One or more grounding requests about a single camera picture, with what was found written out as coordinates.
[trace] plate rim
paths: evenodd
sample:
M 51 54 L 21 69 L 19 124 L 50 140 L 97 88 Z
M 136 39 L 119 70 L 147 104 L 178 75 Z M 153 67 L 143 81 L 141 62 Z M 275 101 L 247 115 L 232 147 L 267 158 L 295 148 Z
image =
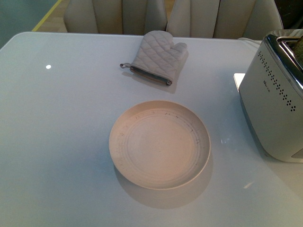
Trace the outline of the plate rim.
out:
M 131 111 L 133 108 L 139 106 L 139 105 L 143 105 L 143 104 L 148 104 L 148 103 L 156 103 L 156 102 L 167 102 L 167 103 L 171 103 L 171 104 L 174 104 L 174 105 L 179 105 L 181 106 L 182 108 L 185 108 L 187 111 L 190 111 L 191 113 L 193 113 L 197 118 L 198 120 L 203 124 L 204 128 L 205 128 L 205 131 L 206 131 L 206 134 L 207 134 L 207 140 L 208 140 L 208 144 L 209 144 L 209 148 L 208 148 L 208 151 L 207 151 L 207 158 L 205 160 L 205 163 L 203 165 L 203 167 L 200 169 L 200 171 L 194 176 L 192 177 L 190 180 L 182 183 L 182 184 L 179 184 L 177 186 L 173 186 L 173 187 L 166 187 L 166 188 L 153 188 L 153 187 L 148 187 L 148 186 L 144 186 L 142 184 L 139 184 L 139 183 L 135 183 L 131 180 L 129 180 L 129 178 L 127 178 L 120 170 L 119 168 L 116 166 L 115 164 L 115 161 L 114 161 L 114 158 L 112 157 L 112 151 L 111 151 L 111 138 L 113 137 L 113 131 L 114 131 L 114 128 L 115 126 L 117 125 L 117 123 L 119 123 L 119 121 L 121 121 L 121 119 L 124 117 L 124 115 L 126 115 L 127 112 Z M 190 182 L 192 182 L 193 180 L 195 180 L 201 173 L 202 171 L 205 169 L 208 161 L 209 161 L 209 158 L 210 158 L 210 154 L 211 154 L 211 139 L 210 139 L 210 135 L 209 135 L 209 132 L 208 132 L 208 129 L 207 127 L 205 126 L 204 122 L 201 120 L 201 118 L 195 113 L 193 112 L 192 110 L 190 110 L 188 107 L 180 104 L 180 103 L 177 103 L 177 102 L 174 102 L 174 101 L 170 101 L 170 100 L 149 100 L 149 101 L 144 101 L 144 102 L 140 102 L 140 103 L 137 103 L 131 107 L 129 107 L 128 109 L 126 109 L 125 111 L 123 111 L 122 114 L 119 115 L 119 117 L 116 119 L 116 121 L 114 122 L 112 128 L 111 128 L 111 132 L 110 132 L 110 135 L 109 135 L 109 153 L 110 153 L 110 157 L 114 163 L 114 166 L 115 168 L 120 172 L 120 174 L 125 177 L 128 181 L 130 181 L 131 183 L 135 184 L 135 185 L 138 185 L 142 188 L 146 188 L 146 189 L 151 189 L 151 190 L 159 190 L 159 191 L 163 191 L 163 190 L 171 190 L 171 189 L 176 189 L 176 188 L 179 188 L 179 187 L 182 187 Z

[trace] glossy table surface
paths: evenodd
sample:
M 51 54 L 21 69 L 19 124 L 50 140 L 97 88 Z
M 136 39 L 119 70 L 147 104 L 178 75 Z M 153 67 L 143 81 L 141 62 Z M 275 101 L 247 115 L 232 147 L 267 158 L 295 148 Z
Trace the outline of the glossy table surface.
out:
M 302 226 L 303 165 L 258 147 L 233 79 L 258 45 L 174 38 L 188 56 L 166 87 L 119 67 L 141 39 L 22 33 L 0 50 L 0 226 Z M 150 100 L 184 105 L 210 135 L 206 168 L 174 190 L 132 184 L 109 154 L 116 119 Z

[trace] toaster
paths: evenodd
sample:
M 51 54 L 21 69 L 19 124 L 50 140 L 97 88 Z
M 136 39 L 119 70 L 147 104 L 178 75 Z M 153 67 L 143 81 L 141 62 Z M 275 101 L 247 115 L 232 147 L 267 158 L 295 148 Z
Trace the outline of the toaster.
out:
M 240 86 L 251 132 L 273 158 L 303 163 L 303 68 L 292 48 L 299 37 L 264 37 Z

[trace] plate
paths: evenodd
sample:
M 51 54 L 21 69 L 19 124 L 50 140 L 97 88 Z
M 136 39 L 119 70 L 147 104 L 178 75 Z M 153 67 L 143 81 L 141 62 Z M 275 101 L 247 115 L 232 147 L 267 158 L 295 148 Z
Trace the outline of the plate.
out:
M 180 187 L 202 172 L 210 155 L 210 138 L 199 117 L 186 107 L 149 101 L 117 119 L 109 151 L 126 179 L 165 190 Z

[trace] oven mitt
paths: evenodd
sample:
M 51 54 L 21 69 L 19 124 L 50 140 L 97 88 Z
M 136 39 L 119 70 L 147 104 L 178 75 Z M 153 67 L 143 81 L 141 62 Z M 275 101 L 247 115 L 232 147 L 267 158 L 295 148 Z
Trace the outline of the oven mitt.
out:
M 177 77 L 177 70 L 186 52 L 187 45 L 184 43 L 174 45 L 170 33 L 151 31 L 143 37 L 133 63 L 120 64 L 120 67 L 129 68 L 133 73 L 171 85 Z

